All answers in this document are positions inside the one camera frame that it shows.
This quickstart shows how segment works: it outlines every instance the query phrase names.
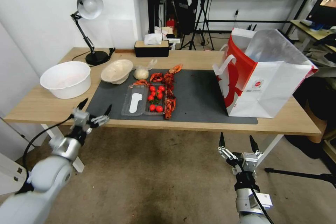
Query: white plastic basin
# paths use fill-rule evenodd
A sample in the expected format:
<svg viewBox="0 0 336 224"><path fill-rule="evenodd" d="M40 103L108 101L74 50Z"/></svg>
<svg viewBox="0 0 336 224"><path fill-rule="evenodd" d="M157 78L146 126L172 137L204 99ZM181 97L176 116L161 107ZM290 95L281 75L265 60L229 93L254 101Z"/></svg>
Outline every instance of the white plastic basin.
<svg viewBox="0 0 336 224"><path fill-rule="evenodd" d="M40 84L57 98L74 98L84 94L91 86L90 71L84 62L64 62L45 71Z"/></svg>
<svg viewBox="0 0 336 224"><path fill-rule="evenodd" d="M127 80L132 68L132 61L128 59L120 59L112 62L107 67L105 67L100 77L105 82L119 85Z"/></svg>

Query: wooden table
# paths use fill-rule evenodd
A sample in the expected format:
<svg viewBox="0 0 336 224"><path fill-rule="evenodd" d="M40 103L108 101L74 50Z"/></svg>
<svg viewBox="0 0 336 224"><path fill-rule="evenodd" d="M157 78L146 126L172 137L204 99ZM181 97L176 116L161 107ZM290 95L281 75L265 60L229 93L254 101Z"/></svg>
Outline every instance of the wooden table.
<svg viewBox="0 0 336 224"><path fill-rule="evenodd" d="M85 53L87 48L73 48L61 60L61 62L70 61L73 57ZM214 63L219 64L222 57L219 51L170 51L166 58L157 58L156 68L171 68L177 64L183 64L183 69L212 69ZM85 55L76 58L84 61ZM149 58L136 58L132 51L113 53L110 62L119 59L129 59L134 65L147 65ZM66 119L72 109L85 98L89 101L93 97L99 83L100 73L109 64L109 62L91 67L91 87L83 95L73 99L58 99L48 90L40 85L33 88L21 102L6 116L7 122L17 123L40 123L44 128L47 124L53 125ZM261 145L261 151L264 152L263 158L272 150L284 134L290 135L317 135L320 130L308 117L305 111L292 97L286 105L280 110L278 115L273 118L258 118L258 124L221 124L205 122L173 122L173 121L141 121L141 120L110 120L104 126L107 127L126 127L126 128L152 128L164 130L193 130L193 131L230 131L239 133L265 133L268 134L264 143ZM51 137L61 132L55 128L48 131ZM78 159L74 163L78 171L82 171L84 165Z"/></svg>
<svg viewBox="0 0 336 224"><path fill-rule="evenodd" d="M314 42L320 39L323 39L329 34L333 34L333 32L329 30L318 30L318 31L312 31L309 27L304 26L303 24L300 23L300 20L291 20L291 24L293 24L296 28L300 29L300 31L304 32L305 34L308 35L308 37L304 40L302 43L302 47L300 51L306 50L307 45L311 40ZM322 45L324 46L328 51L331 51L332 53L336 53L336 47L330 46L330 45Z"/></svg>

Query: plastic tray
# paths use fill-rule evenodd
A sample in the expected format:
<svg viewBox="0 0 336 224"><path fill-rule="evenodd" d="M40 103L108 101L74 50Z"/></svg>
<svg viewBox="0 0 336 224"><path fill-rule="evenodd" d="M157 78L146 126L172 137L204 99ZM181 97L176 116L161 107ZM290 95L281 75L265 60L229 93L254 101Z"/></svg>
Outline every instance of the plastic tray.
<svg viewBox="0 0 336 224"><path fill-rule="evenodd" d="M164 87L166 87L165 85L163 85L162 83L151 83L152 84L152 86L154 86L155 88L156 88L156 90L158 89L158 87L159 86L164 86ZM150 90L149 90L149 88L147 89L147 96L146 96L146 108L145 108L145 112L144 112L144 114L146 114L146 115L153 115L153 116L156 116L156 115L163 115L165 112L165 99L166 99L166 92L165 91L163 91L162 92L162 94L163 94L163 96L162 96L162 99L161 100L159 100L159 103L158 104L156 104L156 106L162 106L162 108L163 108L163 112L156 112L155 110L154 111L149 111L149 106L151 105L150 104L150 102L148 101L148 96L149 96L149 94L150 94Z"/></svg>
<svg viewBox="0 0 336 224"><path fill-rule="evenodd" d="M132 100L132 95L134 93L139 93L142 95L142 100L138 102L138 108L136 112L130 113L130 105L131 105L131 100ZM123 116L140 116L144 113L145 107L146 107L146 101L148 97L148 88L146 86L133 86L130 85L127 88L126 96L125 96L125 101L123 108L121 110L121 114Z"/></svg>
<svg viewBox="0 0 336 224"><path fill-rule="evenodd" d="M161 83L151 83L152 86L154 86L156 89L158 89L159 86L164 86ZM139 93L142 95L142 100L138 102L138 108L136 110L136 112L134 113L130 113L130 105L131 105L131 100L132 100L132 95L134 93ZM130 85L127 88L127 92L126 92L126 96L125 96L125 101L124 101L124 105L123 108L121 110L121 114L123 116L140 116L142 114L145 115L163 115L164 114L164 110L165 110L165 99L166 99L166 92L162 92L163 96L162 99L159 100L159 103L156 105L160 105L163 108L163 112L156 112L156 111L149 111L149 106L151 105L150 102L148 101L148 96L150 94L150 90L148 87L146 86L133 86Z"/></svg>

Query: tissue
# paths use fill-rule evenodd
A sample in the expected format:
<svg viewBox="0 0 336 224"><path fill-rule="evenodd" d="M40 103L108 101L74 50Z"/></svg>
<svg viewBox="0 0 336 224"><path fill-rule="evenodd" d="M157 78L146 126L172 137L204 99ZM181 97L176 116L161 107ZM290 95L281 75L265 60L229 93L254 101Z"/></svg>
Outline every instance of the tissue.
<svg viewBox="0 0 336 224"><path fill-rule="evenodd" d="M155 44L161 44L162 41L162 35L161 34L147 34L145 35L145 45L155 45Z"/></svg>

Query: robotic arm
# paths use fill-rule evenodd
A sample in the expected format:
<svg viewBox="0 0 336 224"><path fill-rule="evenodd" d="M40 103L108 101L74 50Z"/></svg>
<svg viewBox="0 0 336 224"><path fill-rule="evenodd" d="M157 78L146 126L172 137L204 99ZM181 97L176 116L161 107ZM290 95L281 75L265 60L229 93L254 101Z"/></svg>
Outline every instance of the robotic arm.
<svg viewBox="0 0 336 224"><path fill-rule="evenodd" d="M10 196L0 206L1 224L43 224L60 190L67 184L72 163L84 145L85 138L93 128L109 121L111 105L104 115L94 117L82 111L86 101L75 108L70 118L74 119L71 131L65 137L50 140L51 156L38 162L32 169L27 181L19 192ZM236 207L240 224L273 224L264 208L271 208L272 201L268 194L261 194L255 181L255 168L259 158L258 145L250 136L254 153L232 153L225 147L221 133L218 152L233 168L237 182Z"/></svg>
<svg viewBox="0 0 336 224"><path fill-rule="evenodd" d="M86 136L93 128L109 121L110 111L111 105L104 115L94 117L78 107L73 110L74 125L71 127L71 132L65 137L50 140L49 145L53 149L51 156L34 166L26 182L34 190L22 192L21 189L10 196L0 207L1 223L42 224L45 222L52 203L71 176L72 163L77 158L79 149L84 145Z"/></svg>
<svg viewBox="0 0 336 224"><path fill-rule="evenodd" d="M251 147L254 153L232 153L225 147L224 135L220 134L218 152L231 165L237 182L234 190L237 193L236 207L239 214L238 224L273 224L265 211L273 204L269 194L260 193L256 185L256 171L260 157L257 143L250 136Z"/></svg>

